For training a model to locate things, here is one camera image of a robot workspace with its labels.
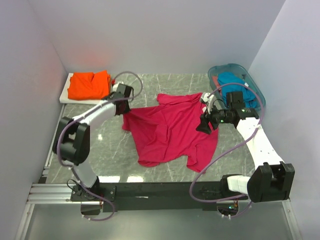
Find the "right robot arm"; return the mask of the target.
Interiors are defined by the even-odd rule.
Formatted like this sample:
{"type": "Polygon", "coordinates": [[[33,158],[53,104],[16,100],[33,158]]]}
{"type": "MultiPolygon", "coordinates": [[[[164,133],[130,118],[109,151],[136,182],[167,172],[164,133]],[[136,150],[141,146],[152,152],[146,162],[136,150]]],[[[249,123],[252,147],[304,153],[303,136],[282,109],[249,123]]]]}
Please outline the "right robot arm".
{"type": "Polygon", "coordinates": [[[250,177],[241,174],[223,176],[219,187],[221,197],[230,200],[235,195],[246,195],[254,203],[287,200],[295,169],[291,163],[285,163],[272,147],[258,112],[246,107],[241,91],[227,93],[225,109],[218,109],[214,100],[211,93],[201,95],[200,101],[205,104],[205,109],[196,130],[210,134],[220,124],[232,124],[245,140],[255,166],[250,177]]]}

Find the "pink t shirt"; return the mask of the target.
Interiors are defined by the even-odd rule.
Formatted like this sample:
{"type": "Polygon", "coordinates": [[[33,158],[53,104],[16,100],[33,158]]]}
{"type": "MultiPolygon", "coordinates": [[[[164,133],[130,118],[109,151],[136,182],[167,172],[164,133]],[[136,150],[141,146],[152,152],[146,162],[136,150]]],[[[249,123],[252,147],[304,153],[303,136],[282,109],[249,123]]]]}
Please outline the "pink t shirt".
{"type": "Polygon", "coordinates": [[[160,93],[157,106],[133,108],[123,115],[122,129],[131,132],[141,166],[155,167],[187,156],[187,168],[199,173],[211,162],[219,132],[196,130],[205,107],[201,96],[160,93]]]}

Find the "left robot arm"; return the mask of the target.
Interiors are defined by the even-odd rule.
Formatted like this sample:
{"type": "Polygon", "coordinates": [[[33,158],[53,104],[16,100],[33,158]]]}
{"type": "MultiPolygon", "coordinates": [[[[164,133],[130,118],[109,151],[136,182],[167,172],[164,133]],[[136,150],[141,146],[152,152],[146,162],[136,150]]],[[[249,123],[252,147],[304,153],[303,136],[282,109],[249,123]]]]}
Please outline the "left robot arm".
{"type": "Polygon", "coordinates": [[[133,87],[118,83],[115,90],[97,105],[78,116],[63,117],[58,123],[52,151],[59,163],[74,173],[78,184],[83,187],[82,195],[88,201],[96,200],[101,194],[99,177],[88,160],[91,132],[106,120],[128,113],[133,92],[133,87]]]}

